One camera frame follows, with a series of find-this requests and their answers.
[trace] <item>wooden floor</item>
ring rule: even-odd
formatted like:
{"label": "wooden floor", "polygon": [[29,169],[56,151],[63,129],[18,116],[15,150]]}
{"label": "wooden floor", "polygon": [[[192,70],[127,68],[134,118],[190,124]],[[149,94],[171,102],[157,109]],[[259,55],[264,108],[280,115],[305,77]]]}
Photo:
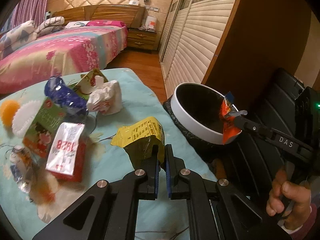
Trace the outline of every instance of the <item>wooden floor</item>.
{"label": "wooden floor", "polygon": [[132,69],[141,81],[157,95],[161,103],[167,100],[158,52],[148,54],[124,50],[106,68]]}

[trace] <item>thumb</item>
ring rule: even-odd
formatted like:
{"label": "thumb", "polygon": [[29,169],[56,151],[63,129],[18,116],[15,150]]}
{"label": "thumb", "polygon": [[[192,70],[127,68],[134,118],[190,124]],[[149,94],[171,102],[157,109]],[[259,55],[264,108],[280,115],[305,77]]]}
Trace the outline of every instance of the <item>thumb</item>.
{"label": "thumb", "polygon": [[281,188],[282,194],[299,204],[310,205],[311,191],[290,181],[284,182]]}

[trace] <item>wardrobe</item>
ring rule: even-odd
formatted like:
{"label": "wardrobe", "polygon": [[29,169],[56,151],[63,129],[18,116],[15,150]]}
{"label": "wardrobe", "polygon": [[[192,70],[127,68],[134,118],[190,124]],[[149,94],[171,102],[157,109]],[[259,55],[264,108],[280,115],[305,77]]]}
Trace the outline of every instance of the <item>wardrobe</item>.
{"label": "wardrobe", "polygon": [[195,82],[248,108],[274,70],[294,74],[310,18],[304,0],[172,0],[159,45],[167,97]]}

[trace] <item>wooden headboard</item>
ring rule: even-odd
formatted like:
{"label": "wooden headboard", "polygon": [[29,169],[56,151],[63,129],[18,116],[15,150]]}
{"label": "wooden headboard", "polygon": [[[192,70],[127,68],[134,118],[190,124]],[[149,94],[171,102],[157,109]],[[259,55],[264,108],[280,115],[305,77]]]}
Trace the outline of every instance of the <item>wooden headboard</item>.
{"label": "wooden headboard", "polygon": [[64,24],[73,21],[123,21],[128,28],[139,28],[145,8],[137,5],[99,4],[54,12],[52,17],[63,16]]}

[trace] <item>nightstand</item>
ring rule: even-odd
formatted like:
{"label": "nightstand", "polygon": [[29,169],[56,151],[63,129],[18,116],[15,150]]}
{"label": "nightstand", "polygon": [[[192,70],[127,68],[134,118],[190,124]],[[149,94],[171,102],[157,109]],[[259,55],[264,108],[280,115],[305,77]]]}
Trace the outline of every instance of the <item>nightstand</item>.
{"label": "nightstand", "polygon": [[139,49],[153,49],[156,36],[156,32],[141,31],[139,29],[129,28],[127,46]]}

